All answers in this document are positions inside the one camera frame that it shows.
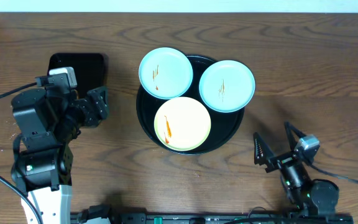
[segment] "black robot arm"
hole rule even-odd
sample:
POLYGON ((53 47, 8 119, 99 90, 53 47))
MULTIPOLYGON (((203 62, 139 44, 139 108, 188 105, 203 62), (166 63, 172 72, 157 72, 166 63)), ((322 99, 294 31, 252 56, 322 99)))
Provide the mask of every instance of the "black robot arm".
POLYGON ((12 99, 13 115, 22 131, 14 141, 12 179, 17 188, 30 191, 60 185, 71 186, 73 154, 68 143, 80 128, 97 127, 109 114, 107 88, 101 86, 77 99, 71 67, 50 71, 36 78, 37 86, 12 99), (20 141, 26 151, 20 152, 20 141))
POLYGON ((305 135, 290 123, 284 124, 290 152, 275 156, 258 133, 254 133, 255 156, 258 165, 267 165, 266 172, 280 170, 288 198, 298 207, 292 216, 324 217, 335 215, 339 188, 328 180, 311 180, 303 162, 312 164, 319 149, 314 135, 305 135), (293 134, 299 137, 296 141, 293 134))

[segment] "green led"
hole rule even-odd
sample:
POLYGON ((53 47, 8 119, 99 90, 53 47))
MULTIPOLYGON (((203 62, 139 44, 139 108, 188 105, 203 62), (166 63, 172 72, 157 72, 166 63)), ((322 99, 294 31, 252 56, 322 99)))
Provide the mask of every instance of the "green led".
POLYGON ((291 160, 292 160, 292 157, 289 157, 289 158, 282 160, 281 163, 284 164, 286 162, 290 162, 291 160))
POLYGON ((162 217, 154 217, 154 224, 162 224, 162 217))
POLYGON ((26 168, 27 171, 32 171, 32 169, 33 169, 32 165, 27 165, 25 168, 26 168))
MULTIPOLYGON (((235 219, 234 219, 234 221, 236 221, 236 220, 240 220, 240 219, 242 219, 242 218, 235 218, 235 219)), ((242 223, 239 223, 239 224, 242 224, 242 223)))

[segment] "light blue plate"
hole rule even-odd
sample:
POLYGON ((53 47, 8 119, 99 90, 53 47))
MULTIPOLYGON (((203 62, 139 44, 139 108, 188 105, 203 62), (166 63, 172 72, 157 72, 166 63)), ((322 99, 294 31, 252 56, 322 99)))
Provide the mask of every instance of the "light blue plate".
POLYGON ((186 55, 162 47, 149 52, 140 63, 139 79, 152 96, 169 100, 184 94, 193 81, 193 68, 186 55))
POLYGON ((218 112, 230 113, 245 107, 251 100, 255 79, 244 64, 224 60, 205 70, 199 88, 207 106, 218 112))

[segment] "yellow plate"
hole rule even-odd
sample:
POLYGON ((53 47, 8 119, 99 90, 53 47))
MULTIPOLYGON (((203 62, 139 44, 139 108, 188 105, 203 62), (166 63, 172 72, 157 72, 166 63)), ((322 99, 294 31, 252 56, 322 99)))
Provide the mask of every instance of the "yellow plate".
POLYGON ((211 118, 199 101, 178 97, 168 100, 158 109, 154 130, 158 139, 170 149, 189 151, 208 137, 211 118))

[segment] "plate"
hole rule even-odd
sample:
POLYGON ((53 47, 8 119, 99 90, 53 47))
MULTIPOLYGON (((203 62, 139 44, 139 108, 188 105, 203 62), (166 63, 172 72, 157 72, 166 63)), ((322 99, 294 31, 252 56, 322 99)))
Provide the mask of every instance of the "plate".
POLYGON ((244 64, 224 60, 205 70, 200 80, 205 104, 222 113, 237 111, 248 104, 255 92, 255 79, 244 64))
POLYGON ((139 80, 152 96, 169 100, 184 94, 193 81, 193 69, 186 55, 162 47, 149 52, 140 63, 139 80))
POLYGON ((199 101, 190 97, 176 97, 158 109, 154 129, 165 146, 176 151, 189 151, 208 137, 211 118, 199 101))

